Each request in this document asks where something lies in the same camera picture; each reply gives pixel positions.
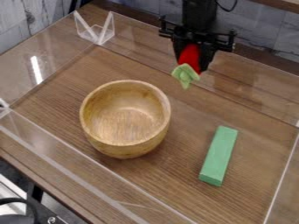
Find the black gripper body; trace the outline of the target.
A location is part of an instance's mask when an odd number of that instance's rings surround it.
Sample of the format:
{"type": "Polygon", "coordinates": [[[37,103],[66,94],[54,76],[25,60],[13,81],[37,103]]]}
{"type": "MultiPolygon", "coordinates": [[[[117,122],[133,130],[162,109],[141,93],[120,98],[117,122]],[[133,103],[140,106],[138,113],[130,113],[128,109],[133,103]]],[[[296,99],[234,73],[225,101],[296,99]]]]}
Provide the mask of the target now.
{"type": "Polygon", "coordinates": [[[184,39],[188,44],[196,44],[198,47],[202,44],[210,44],[216,51],[229,53],[233,51],[236,32],[233,30],[217,31],[214,22],[208,22],[209,26],[204,28],[189,28],[185,24],[176,24],[166,16],[161,16],[158,21],[158,35],[172,42],[174,39],[184,39]]]}

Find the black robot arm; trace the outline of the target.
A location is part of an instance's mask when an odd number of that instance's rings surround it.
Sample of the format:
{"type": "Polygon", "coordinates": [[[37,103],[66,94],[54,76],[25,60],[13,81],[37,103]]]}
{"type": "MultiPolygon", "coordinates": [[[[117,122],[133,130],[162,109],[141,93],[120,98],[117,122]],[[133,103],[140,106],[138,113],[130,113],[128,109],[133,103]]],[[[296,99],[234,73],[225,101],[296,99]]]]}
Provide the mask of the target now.
{"type": "Polygon", "coordinates": [[[234,48],[236,31],[221,29],[217,9],[232,12],[218,0],[181,0],[181,16],[161,15],[158,35],[172,41],[177,64],[188,64],[197,74],[208,70],[217,51],[230,53],[234,48]]]}

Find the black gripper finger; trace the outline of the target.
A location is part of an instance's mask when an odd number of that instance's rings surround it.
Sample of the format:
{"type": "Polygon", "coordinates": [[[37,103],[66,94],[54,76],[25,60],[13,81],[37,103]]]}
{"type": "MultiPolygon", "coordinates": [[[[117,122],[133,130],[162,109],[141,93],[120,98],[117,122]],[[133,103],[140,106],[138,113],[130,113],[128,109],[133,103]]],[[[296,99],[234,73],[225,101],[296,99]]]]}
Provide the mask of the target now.
{"type": "Polygon", "coordinates": [[[177,64],[180,64],[180,56],[182,53],[184,47],[188,45],[188,41],[180,38],[176,38],[172,42],[172,48],[173,48],[173,53],[174,53],[174,58],[177,64]]]}
{"type": "Polygon", "coordinates": [[[208,70],[209,63],[213,60],[216,48],[210,44],[202,44],[200,46],[200,71],[208,70]]]}

